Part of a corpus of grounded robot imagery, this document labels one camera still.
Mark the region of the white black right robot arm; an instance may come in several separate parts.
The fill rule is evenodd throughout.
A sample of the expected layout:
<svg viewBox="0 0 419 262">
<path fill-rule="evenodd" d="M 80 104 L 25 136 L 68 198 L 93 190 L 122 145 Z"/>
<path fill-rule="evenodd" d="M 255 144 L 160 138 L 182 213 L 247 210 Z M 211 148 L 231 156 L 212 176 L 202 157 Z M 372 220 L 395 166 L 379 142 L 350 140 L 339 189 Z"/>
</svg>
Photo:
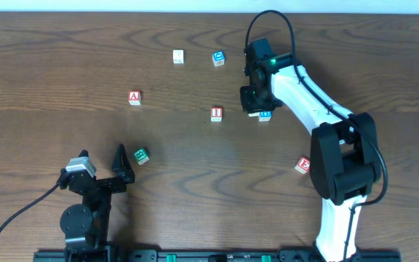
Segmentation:
<svg viewBox="0 0 419 262">
<path fill-rule="evenodd" d="M 359 213 L 380 178 L 387 176 L 375 122 L 331 99 L 308 75 L 295 52 L 276 55 L 267 39 L 245 43 L 240 89 L 244 112 L 262 116 L 287 106 L 311 135 L 306 169 L 322 198 L 316 254 L 323 261 L 357 257 L 354 238 Z"/>
</svg>

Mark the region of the blue number 2 block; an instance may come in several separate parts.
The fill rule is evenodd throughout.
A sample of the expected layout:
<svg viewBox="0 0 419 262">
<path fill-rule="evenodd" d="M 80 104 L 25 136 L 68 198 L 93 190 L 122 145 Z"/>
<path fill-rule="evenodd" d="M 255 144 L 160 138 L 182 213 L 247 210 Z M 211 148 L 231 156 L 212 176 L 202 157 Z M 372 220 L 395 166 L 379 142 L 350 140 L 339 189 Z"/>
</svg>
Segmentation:
<svg viewBox="0 0 419 262">
<path fill-rule="evenodd" d="M 259 116 L 259 115 L 260 115 L 260 112 L 255 112 L 255 113 L 248 114 L 248 116 L 250 116 L 250 117 L 256 117 L 256 116 Z"/>
</svg>

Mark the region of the red letter I block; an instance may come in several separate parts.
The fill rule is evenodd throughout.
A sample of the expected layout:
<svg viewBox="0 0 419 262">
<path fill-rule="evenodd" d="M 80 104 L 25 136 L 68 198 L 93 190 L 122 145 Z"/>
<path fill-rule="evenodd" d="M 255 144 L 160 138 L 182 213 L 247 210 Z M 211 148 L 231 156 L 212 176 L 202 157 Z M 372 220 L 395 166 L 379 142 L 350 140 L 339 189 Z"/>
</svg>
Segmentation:
<svg viewBox="0 0 419 262">
<path fill-rule="evenodd" d="M 223 119 L 222 107 L 211 107 L 210 120 L 212 122 L 221 122 Z"/>
</svg>

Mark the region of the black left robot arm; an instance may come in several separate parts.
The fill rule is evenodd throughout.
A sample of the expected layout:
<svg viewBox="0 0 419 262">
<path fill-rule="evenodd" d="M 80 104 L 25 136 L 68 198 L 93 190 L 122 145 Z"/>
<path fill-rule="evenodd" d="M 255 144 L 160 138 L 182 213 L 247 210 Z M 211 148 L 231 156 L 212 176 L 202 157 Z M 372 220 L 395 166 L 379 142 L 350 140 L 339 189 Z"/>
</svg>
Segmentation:
<svg viewBox="0 0 419 262">
<path fill-rule="evenodd" d="M 122 261 L 122 254 L 115 244 L 108 242 L 108 225 L 111 211 L 111 196 L 127 190 L 120 177 L 98 180 L 96 167 L 83 150 L 72 158 L 57 185 L 82 196 L 80 204 L 68 207 L 60 218 L 60 227 L 65 234 L 65 261 Z"/>
</svg>

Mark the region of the red letter A block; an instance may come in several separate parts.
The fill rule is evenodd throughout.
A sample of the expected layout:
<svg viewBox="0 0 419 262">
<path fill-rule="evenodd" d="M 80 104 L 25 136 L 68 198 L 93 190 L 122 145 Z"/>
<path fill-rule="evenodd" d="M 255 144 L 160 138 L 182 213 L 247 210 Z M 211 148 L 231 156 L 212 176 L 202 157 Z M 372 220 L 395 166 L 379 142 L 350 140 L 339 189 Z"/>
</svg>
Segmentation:
<svg viewBox="0 0 419 262">
<path fill-rule="evenodd" d="M 131 106 L 140 106 L 142 103 L 142 96 L 140 91 L 133 90 L 128 94 L 128 101 Z"/>
</svg>

